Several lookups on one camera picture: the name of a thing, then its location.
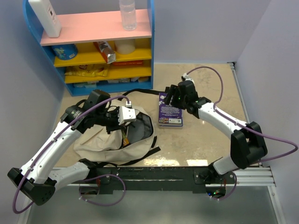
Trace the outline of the purple cover book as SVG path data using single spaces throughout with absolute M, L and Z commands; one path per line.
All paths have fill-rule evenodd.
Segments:
M 166 105 L 164 100 L 166 98 L 166 93 L 159 93 L 158 102 L 158 127 L 183 127 L 183 112 L 181 109 L 173 107 L 171 105 Z

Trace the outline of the orange treehouse book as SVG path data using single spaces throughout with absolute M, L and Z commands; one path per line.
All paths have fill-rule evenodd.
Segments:
M 129 140 L 128 140 L 128 135 L 127 135 L 127 129 L 123 129 L 121 131 L 121 134 L 122 134 L 122 144 L 123 144 L 123 147 L 127 146 L 130 144 Z

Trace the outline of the beige canvas backpack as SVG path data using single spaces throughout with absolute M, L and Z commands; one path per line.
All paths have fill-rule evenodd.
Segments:
M 125 106 L 116 102 L 116 106 Z M 74 151 L 82 158 L 92 162 L 122 162 L 124 166 L 132 165 L 160 151 L 156 146 L 157 136 L 150 115 L 141 107 L 135 109 L 136 121 L 121 125 L 120 130 L 107 133 L 104 126 L 94 125 L 87 129 L 74 143 Z M 121 131 L 127 129 L 129 145 L 123 147 Z

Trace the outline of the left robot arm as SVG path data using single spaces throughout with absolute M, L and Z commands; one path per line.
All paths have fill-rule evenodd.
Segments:
M 114 98 L 108 93 L 93 90 L 88 99 L 68 107 L 52 135 L 39 151 L 21 168 L 11 168 L 9 179 L 38 206 L 45 204 L 62 187 L 84 180 L 92 183 L 97 177 L 98 164 L 81 159 L 74 165 L 54 173 L 52 169 L 69 146 L 87 129 L 94 125 L 106 126 L 108 130 L 118 127 L 118 109 L 109 111 L 107 104 Z

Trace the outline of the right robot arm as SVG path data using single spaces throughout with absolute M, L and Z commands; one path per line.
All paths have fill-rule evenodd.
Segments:
M 218 110 L 206 97 L 199 97 L 192 81 L 182 81 L 178 85 L 165 88 L 164 102 L 187 112 L 198 119 L 210 123 L 230 139 L 230 154 L 208 167 L 208 178 L 219 183 L 227 172 L 245 169 L 258 162 L 268 153 L 261 128 L 256 122 L 246 123 Z

